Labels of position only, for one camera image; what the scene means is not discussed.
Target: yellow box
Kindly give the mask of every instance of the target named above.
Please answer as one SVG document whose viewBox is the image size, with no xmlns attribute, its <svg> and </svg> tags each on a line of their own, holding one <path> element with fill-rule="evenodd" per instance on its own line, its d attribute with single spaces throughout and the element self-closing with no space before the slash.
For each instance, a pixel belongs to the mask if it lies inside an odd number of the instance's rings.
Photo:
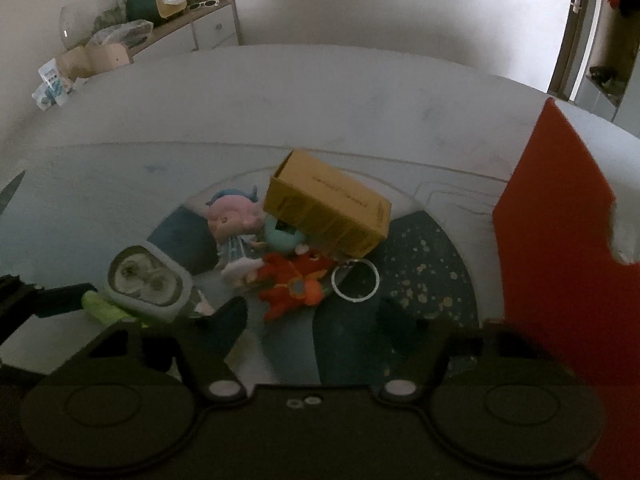
<svg viewBox="0 0 640 480">
<path fill-rule="evenodd" d="M 386 238 L 391 202 L 343 172 L 293 150 L 271 177 L 264 210 L 361 258 Z"/>
</svg>

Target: key ring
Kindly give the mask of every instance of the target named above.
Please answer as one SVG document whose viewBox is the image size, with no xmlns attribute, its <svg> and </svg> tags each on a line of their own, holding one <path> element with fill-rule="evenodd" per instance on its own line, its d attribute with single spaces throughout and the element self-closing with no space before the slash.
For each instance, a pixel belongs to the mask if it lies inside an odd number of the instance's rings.
<svg viewBox="0 0 640 480">
<path fill-rule="evenodd" d="M 376 275 L 376 286 L 364 298 L 350 298 L 338 289 L 338 286 L 335 284 L 335 273 L 338 272 L 338 269 L 340 269 L 340 267 L 353 267 L 353 264 L 357 264 L 359 262 L 365 264 L 367 267 L 369 267 L 369 269 L 373 270 L 373 273 Z M 370 300 L 370 298 L 373 298 L 373 295 L 380 288 L 380 273 L 376 269 L 376 266 L 369 260 L 346 260 L 341 266 L 335 267 L 334 272 L 331 273 L 331 288 L 338 296 L 340 296 L 344 300 L 351 301 L 351 303 L 362 303 L 363 301 L 367 301 Z"/>
</svg>

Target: red plush toy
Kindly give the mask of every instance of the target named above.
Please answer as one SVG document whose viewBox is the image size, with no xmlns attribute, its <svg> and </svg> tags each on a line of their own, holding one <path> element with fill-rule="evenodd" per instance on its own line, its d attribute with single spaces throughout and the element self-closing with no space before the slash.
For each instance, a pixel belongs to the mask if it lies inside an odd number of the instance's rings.
<svg viewBox="0 0 640 480">
<path fill-rule="evenodd" d="M 264 267 L 257 271 L 259 281 L 273 279 L 275 285 L 263 290 L 258 297 L 271 308 L 265 321 L 278 319 L 284 313 L 303 305 L 317 305 L 322 301 L 320 280 L 336 261 L 319 251 L 308 250 L 287 260 L 282 254 L 270 253 L 263 258 Z"/>
</svg>

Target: red panel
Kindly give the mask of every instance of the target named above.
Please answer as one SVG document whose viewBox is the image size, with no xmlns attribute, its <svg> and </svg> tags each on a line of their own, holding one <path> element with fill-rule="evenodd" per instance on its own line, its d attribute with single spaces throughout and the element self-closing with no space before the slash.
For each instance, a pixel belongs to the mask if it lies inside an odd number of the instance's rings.
<svg viewBox="0 0 640 480">
<path fill-rule="evenodd" d="M 614 195 L 549 99 L 494 210 L 505 317 L 597 387 L 607 426 L 591 466 L 640 478 L 640 265 L 609 250 Z"/>
</svg>

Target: toy figure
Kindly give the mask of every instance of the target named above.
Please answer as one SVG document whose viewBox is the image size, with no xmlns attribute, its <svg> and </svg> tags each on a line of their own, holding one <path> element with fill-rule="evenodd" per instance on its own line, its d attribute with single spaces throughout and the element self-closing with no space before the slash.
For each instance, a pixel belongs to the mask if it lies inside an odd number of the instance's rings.
<svg viewBox="0 0 640 480">
<path fill-rule="evenodd" d="M 257 186 L 251 194 L 239 189 L 223 189 L 207 205 L 207 224 L 218 245 L 220 258 L 216 268 L 222 270 L 225 279 L 241 285 L 245 275 L 264 265 L 260 258 L 251 257 L 254 249 L 264 246 L 252 236 L 264 226 Z"/>
<path fill-rule="evenodd" d="M 291 254 L 305 240 L 306 236 L 295 227 L 267 215 L 264 221 L 264 241 L 270 251 Z"/>
<path fill-rule="evenodd" d="M 282 254 L 264 256 L 264 267 L 252 278 L 259 281 L 272 278 L 275 284 L 258 293 L 258 298 L 267 301 L 271 308 L 264 315 L 265 321 L 278 319 L 289 310 L 303 305 L 317 305 L 322 301 L 320 280 L 336 261 L 323 256 L 319 251 L 306 249 L 287 260 Z"/>
</svg>

